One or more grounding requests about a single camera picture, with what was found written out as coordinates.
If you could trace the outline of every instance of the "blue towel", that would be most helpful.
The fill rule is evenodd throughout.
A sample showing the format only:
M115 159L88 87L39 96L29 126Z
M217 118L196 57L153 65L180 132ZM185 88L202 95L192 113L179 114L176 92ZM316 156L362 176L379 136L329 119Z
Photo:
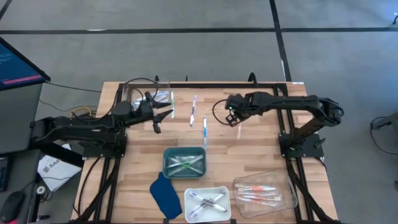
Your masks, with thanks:
M167 219L174 219L182 213L180 199L172 182L164 177L163 173L159 173L157 180L152 183L149 190Z

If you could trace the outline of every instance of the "wooden table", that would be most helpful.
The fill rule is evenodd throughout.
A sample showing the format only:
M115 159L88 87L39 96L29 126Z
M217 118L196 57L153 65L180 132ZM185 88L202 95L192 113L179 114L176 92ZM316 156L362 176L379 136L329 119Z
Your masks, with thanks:
M99 101L98 116L109 110L118 82L104 83ZM289 96L307 95L303 83L287 83ZM182 208L183 193L187 188L226 186L229 188L232 217L238 223L295 223L294 210L283 210L251 219L243 218L238 211L232 190L232 181L237 177L276 169L286 168L285 159L280 156L277 135L280 133L276 110L253 116L242 123L240 138L238 127L231 128L218 123L211 108L218 100L230 94L245 94L253 91L273 92L269 88L174 88L175 118L166 119L161 124L161 134L155 134L152 122L138 124L127 130L128 145L126 155L121 160L113 207L113 223L162 223L165 218L155 200L149 193L149 186L162 170L163 151L175 146L203 145L203 116L208 120L207 173L200 179L173 180ZM189 125L193 96L197 95L196 125ZM220 119L228 114L223 103L216 107ZM309 121L312 116L306 111L293 111L296 127ZM91 158L85 162L81 182L94 162ZM325 168L313 158L303 158L308 189L319 206L332 218L337 218L331 196ZM81 201L86 208L98 192L103 159L100 160L88 178ZM299 194L303 218L306 217L302 196ZM108 196L104 197L101 217L104 218ZM185 223L181 214L171 223Z

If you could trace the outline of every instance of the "monitor screen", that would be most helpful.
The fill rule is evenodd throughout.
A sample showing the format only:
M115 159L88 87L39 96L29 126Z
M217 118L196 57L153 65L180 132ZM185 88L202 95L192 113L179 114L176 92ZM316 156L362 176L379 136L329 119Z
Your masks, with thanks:
M45 77L5 41L0 42L0 90L43 83Z

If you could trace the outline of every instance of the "white plastic tray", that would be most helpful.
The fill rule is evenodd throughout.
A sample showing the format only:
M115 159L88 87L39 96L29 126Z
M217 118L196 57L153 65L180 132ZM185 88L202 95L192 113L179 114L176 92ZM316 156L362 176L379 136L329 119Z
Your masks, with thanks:
M196 217L190 218L189 211L194 209L197 205L201 203L194 198L192 198L189 194L190 192L195 192L197 195L205 198L211 199L220 192L225 192L225 195L220 198L216 203L225 209L227 212L219 212L213 208L205 208L200 214ZM200 223L200 222L217 222L217 221L226 221L231 219L231 203L229 201L229 190L225 186L221 187L210 187L204 189L187 189L184 193L184 202L185 202L185 219L189 223Z

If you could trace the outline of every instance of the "computer mouse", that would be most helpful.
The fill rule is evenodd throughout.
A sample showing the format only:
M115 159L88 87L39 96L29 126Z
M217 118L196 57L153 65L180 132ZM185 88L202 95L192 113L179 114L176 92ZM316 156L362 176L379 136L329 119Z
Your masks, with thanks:
M9 223L15 220L18 217L24 199L25 194L23 192L17 191L11 193L1 207L0 220L3 223Z

